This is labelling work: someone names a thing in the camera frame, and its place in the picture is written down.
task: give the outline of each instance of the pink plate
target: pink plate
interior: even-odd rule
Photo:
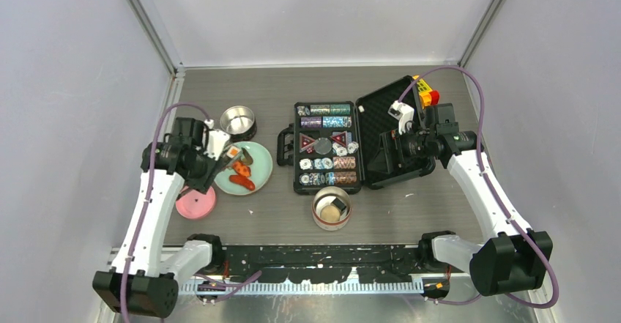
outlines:
[[[213,188],[209,188],[207,193],[203,195],[196,190],[192,190],[177,200],[175,205],[177,212],[183,217],[187,219],[201,219],[214,209],[215,191]]]

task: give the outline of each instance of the poker chip set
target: poker chip set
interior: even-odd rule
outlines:
[[[314,194],[333,185],[350,194],[360,191],[360,145],[354,104],[297,103],[294,112],[295,123],[290,130],[283,131],[294,136],[292,158],[286,163],[295,167],[294,190]]]

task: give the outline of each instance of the white backdrop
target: white backdrop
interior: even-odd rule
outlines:
[[[505,191],[547,231],[559,322],[621,322],[621,0],[506,0],[468,69]]]
[[[125,0],[0,0],[0,322],[94,322],[170,75]]]
[[[186,67],[437,64],[461,58],[490,0],[145,0]]]

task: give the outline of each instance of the gray wooden table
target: gray wooden table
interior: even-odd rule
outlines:
[[[268,183],[250,196],[230,196],[216,190],[216,207],[202,220],[187,220],[173,211],[165,244],[181,245],[192,233],[216,234],[230,245],[416,243],[421,234],[440,230],[452,230],[464,239],[481,241],[475,214],[457,183],[440,164],[429,176],[382,190],[363,189],[353,195],[352,219],[336,232],[321,230],[313,222],[312,196],[294,193],[293,168],[275,164],[276,138],[293,122],[294,103],[355,101],[404,75],[422,74],[428,69],[321,67],[187,71],[180,101],[202,105],[216,121],[230,106],[250,107],[259,126],[253,141],[270,151],[274,172]],[[440,92],[440,102],[455,106],[462,130],[476,130],[475,112],[460,73],[436,72],[427,82]],[[180,108],[177,116],[201,118],[191,108]]]

